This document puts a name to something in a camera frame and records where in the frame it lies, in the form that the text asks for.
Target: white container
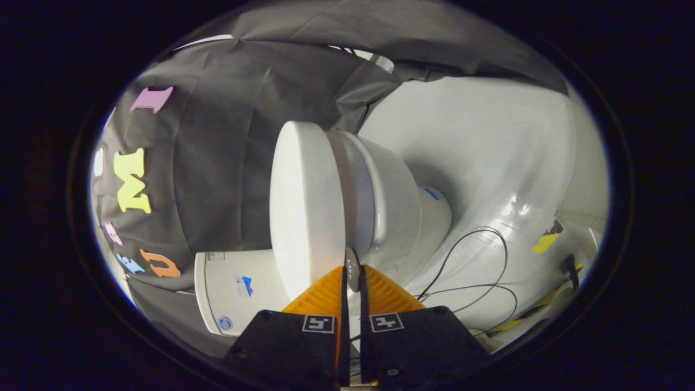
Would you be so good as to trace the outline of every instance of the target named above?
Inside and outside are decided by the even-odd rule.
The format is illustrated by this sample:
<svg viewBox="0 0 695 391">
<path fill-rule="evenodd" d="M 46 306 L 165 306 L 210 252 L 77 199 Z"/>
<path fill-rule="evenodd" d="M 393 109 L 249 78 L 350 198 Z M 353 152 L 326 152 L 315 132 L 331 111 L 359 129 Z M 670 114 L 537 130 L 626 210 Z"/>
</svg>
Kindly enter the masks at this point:
<svg viewBox="0 0 695 391">
<path fill-rule="evenodd" d="M 208 330 L 234 337 L 259 311 L 290 303 L 272 250 L 196 254 L 195 295 Z"/>
</svg>

